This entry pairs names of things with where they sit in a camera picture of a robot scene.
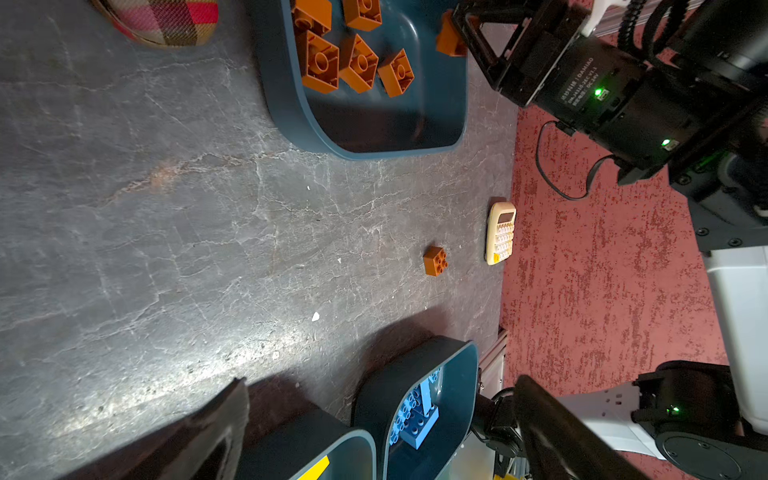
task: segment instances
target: plaid shoe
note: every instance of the plaid shoe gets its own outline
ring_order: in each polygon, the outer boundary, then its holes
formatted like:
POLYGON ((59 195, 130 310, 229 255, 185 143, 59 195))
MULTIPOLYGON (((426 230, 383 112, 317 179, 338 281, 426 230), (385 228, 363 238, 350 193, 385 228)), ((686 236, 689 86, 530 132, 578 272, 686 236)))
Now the plaid shoe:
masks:
POLYGON ((219 21, 217 0, 91 0, 114 27, 151 47, 202 45, 219 21))

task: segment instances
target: gray marble tabletop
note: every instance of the gray marble tabletop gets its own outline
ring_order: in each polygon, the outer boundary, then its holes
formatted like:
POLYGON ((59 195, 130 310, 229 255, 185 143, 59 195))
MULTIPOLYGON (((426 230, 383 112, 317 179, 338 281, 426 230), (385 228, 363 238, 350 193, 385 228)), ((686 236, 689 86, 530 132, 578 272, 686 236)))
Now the gray marble tabletop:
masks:
POLYGON ((4 5, 0 478, 71 472, 234 376, 348 422, 371 365, 422 331, 496 338, 485 221, 516 108, 470 61, 455 151, 301 151, 266 109, 244 4, 220 10, 208 45, 158 51, 82 0, 4 5))

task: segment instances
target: yellow block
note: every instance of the yellow block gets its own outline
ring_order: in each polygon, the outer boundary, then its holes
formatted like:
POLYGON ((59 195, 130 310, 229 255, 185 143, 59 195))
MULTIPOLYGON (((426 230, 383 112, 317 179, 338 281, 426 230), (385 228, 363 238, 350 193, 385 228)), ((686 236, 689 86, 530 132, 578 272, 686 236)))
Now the yellow block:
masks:
POLYGON ((323 472, 330 465, 328 457, 322 457, 312 468, 306 471, 304 475, 299 477, 299 480, 317 480, 323 474, 323 472))

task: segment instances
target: beige calculator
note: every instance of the beige calculator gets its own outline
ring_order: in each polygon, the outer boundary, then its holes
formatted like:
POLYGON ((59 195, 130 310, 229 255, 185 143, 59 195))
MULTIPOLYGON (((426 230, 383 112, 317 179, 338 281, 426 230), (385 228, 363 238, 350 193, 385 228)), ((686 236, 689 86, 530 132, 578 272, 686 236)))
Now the beige calculator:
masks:
POLYGON ((488 215, 488 240, 485 244, 485 261, 495 265, 512 255, 512 237, 515 234, 517 209, 509 202, 498 202, 488 215))

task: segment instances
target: orange toy brick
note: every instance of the orange toy brick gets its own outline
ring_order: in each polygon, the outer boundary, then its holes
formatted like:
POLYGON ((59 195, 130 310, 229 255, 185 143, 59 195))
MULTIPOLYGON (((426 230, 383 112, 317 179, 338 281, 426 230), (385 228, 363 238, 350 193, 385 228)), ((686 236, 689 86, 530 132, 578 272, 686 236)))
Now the orange toy brick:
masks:
POLYGON ((379 57, 360 38, 360 35, 355 34, 354 37, 345 38, 339 49, 341 79, 359 94, 373 88, 379 57))
POLYGON ((396 97, 406 92, 408 86, 413 82, 414 76, 405 49, 389 57, 379 67, 379 77, 390 97, 396 97))
POLYGON ((424 270, 427 275, 438 276, 446 268, 448 262, 445 261, 445 250, 441 247, 430 247, 424 254, 424 270))
POLYGON ((382 24, 382 6, 379 0, 344 0, 346 26, 371 31, 382 24))
POLYGON ((462 36, 458 34, 451 16, 453 10, 448 10, 442 14, 442 30, 437 36, 437 48, 440 53, 451 57, 466 57, 467 45, 464 44, 462 36))
POLYGON ((296 0, 291 13, 297 33, 310 30, 322 36, 331 30, 333 6, 329 0, 296 0))
POLYGON ((311 31, 296 37, 301 83, 320 93, 339 88, 339 47, 311 31))

